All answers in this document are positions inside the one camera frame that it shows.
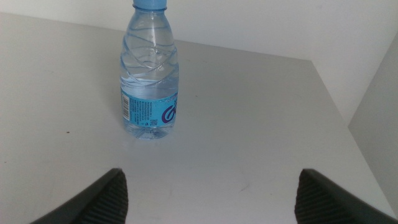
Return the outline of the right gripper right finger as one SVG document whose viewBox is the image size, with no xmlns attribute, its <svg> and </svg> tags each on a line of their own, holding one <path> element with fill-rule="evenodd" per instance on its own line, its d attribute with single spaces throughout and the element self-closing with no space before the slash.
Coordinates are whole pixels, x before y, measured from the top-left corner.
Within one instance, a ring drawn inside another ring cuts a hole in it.
<svg viewBox="0 0 398 224">
<path fill-rule="evenodd" d="M 300 173 L 294 213 L 299 224 L 397 224 L 315 169 Z"/>
</svg>

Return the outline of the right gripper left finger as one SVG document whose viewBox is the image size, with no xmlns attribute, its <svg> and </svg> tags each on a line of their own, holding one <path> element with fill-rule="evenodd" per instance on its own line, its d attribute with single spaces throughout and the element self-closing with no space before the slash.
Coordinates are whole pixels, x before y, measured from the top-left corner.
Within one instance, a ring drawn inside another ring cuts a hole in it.
<svg viewBox="0 0 398 224">
<path fill-rule="evenodd" d="M 85 190 L 34 223 L 125 224 L 128 190 L 124 172 L 113 168 Z"/>
</svg>

